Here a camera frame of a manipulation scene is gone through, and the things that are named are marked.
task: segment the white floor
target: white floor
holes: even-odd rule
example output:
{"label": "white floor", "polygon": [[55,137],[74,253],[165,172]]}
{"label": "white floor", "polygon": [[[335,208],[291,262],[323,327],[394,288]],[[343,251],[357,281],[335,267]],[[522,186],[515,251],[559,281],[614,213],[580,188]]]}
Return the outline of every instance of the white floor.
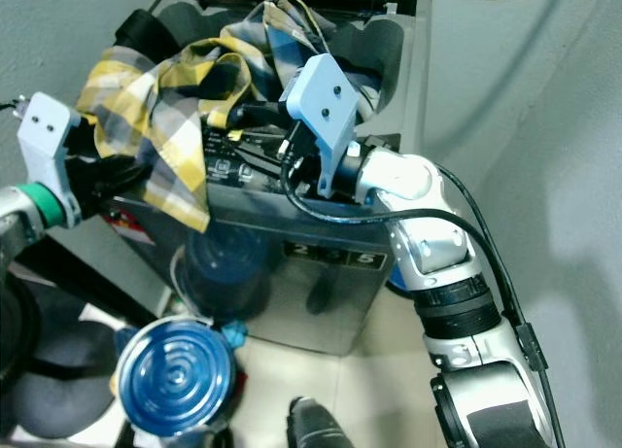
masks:
{"label": "white floor", "polygon": [[236,448],[286,448],[286,416],[296,396],[330,409],[357,448],[446,447],[421,335],[412,302],[383,290],[346,358],[249,339],[238,350],[249,379],[231,424]]}

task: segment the green ring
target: green ring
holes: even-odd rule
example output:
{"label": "green ring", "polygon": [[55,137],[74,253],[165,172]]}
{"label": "green ring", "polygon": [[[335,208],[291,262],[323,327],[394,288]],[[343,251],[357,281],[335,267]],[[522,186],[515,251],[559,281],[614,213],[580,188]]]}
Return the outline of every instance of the green ring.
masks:
{"label": "green ring", "polygon": [[65,221],[62,205],[48,188],[39,183],[22,184],[17,188],[35,202],[43,215],[46,227],[57,226]]}

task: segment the yellow plaid cloth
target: yellow plaid cloth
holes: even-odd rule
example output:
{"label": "yellow plaid cloth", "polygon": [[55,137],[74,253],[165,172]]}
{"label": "yellow plaid cloth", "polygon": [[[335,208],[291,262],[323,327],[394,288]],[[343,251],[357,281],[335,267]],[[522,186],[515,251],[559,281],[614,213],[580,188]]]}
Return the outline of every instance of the yellow plaid cloth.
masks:
{"label": "yellow plaid cloth", "polygon": [[112,47],[90,72],[77,108],[95,124],[100,156],[132,155],[154,168],[145,201],[204,231],[210,216],[201,121],[225,129],[247,95],[274,99],[308,57],[328,51],[323,30],[332,29],[301,0],[267,0],[219,38],[159,64]]}

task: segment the blue lid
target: blue lid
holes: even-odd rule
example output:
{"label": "blue lid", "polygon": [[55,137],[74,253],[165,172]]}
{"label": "blue lid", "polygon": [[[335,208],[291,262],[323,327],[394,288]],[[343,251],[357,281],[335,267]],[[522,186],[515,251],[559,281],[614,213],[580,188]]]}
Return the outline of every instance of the blue lid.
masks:
{"label": "blue lid", "polygon": [[219,333],[193,318],[165,319],[141,330],[123,351],[119,397],[133,425],[173,436],[215,417],[234,371]]}

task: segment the blue bottle cap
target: blue bottle cap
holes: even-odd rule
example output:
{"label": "blue bottle cap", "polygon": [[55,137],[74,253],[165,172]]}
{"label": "blue bottle cap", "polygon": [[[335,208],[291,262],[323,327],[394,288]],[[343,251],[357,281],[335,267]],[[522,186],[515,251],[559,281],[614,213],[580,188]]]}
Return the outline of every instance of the blue bottle cap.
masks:
{"label": "blue bottle cap", "polygon": [[223,336],[194,317],[168,317],[141,329],[123,350],[117,369],[127,418],[162,437],[213,420],[235,375]]}

